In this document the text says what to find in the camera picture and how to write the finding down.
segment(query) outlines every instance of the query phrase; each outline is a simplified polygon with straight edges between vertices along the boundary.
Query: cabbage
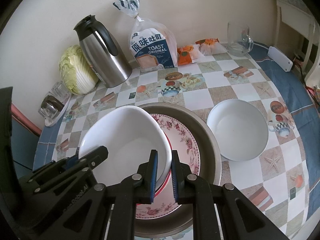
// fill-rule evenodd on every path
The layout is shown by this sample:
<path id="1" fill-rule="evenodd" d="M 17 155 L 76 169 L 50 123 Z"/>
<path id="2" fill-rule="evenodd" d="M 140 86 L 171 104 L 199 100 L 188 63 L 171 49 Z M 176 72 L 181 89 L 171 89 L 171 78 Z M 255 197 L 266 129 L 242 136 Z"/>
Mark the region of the cabbage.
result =
<path id="1" fill-rule="evenodd" d="M 62 82 L 76 95 L 90 92 L 98 81 L 79 45 L 73 45 L 63 53 L 59 61 L 59 71 Z"/>

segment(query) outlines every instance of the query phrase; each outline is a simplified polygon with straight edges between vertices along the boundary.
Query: white power strip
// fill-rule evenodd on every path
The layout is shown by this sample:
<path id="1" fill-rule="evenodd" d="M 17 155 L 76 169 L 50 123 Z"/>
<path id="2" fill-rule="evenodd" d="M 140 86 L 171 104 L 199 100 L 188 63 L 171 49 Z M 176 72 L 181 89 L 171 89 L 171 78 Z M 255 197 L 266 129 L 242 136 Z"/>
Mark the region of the white power strip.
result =
<path id="1" fill-rule="evenodd" d="M 272 58 L 284 71 L 289 72 L 292 68 L 292 61 L 275 47 L 269 48 L 268 56 Z"/>

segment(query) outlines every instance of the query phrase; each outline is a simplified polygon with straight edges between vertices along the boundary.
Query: glass mug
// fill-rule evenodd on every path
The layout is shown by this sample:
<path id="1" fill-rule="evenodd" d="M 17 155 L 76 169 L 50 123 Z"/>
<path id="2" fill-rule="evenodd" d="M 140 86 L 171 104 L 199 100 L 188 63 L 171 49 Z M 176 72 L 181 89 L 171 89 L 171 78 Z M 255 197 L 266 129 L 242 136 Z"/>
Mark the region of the glass mug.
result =
<path id="1" fill-rule="evenodd" d="M 252 50 L 253 39 L 249 36 L 249 26 L 236 22 L 228 22 L 228 46 L 230 54 L 243 57 Z"/>

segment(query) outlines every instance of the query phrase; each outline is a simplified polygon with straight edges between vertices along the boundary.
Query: blue package label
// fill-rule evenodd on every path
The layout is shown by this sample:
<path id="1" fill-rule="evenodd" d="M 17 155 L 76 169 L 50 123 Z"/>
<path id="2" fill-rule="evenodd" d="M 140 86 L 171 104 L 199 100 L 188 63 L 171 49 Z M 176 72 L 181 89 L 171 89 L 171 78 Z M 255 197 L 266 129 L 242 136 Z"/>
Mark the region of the blue package label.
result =
<path id="1" fill-rule="evenodd" d="M 174 67 L 165 37 L 154 28 L 133 33 L 130 49 L 142 68 Z"/>

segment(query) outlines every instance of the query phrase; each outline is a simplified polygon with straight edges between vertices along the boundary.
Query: checkered tablecloth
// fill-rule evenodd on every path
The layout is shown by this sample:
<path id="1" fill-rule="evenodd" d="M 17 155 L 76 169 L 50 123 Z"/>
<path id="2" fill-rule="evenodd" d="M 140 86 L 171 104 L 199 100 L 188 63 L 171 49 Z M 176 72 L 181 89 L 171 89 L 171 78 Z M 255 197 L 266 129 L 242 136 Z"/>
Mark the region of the checkered tablecloth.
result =
<path id="1" fill-rule="evenodd" d="M 162 96 L 155 88 L 173 72 L 183 76 L 178 80 L 180 92 L 174 97 Z M 111 92 L 114 92 L 111 100 L 99 101 Z M 304 147 L 279 91 L 249 55 L 205 56 L 194 64 L 150 73 L 134 69 L 126 82 L 109 89 L 98 83 L 91 93 L 71 99 L 52 159 L 73 156 L 90 127 L 118 107 L 167 102 L 183 106 L 206 121 L 216 104 L 231 98 L 251 103 L 267 122 L 272 118 L 284 119 L 283 122 L 290 124 L 290 132 L 286 137 L 270 131 L 267 148 L 259 158 L 244 163 L 222 158 L 221 185 L 233 183 L 287 236 L 292 236 L 304 224 L 308 213 L 309 185 Z M 275 101 L 280 106 L 271 109 Z M 192 236 L 188 230 L 179 234 L 174 239 Z"/>

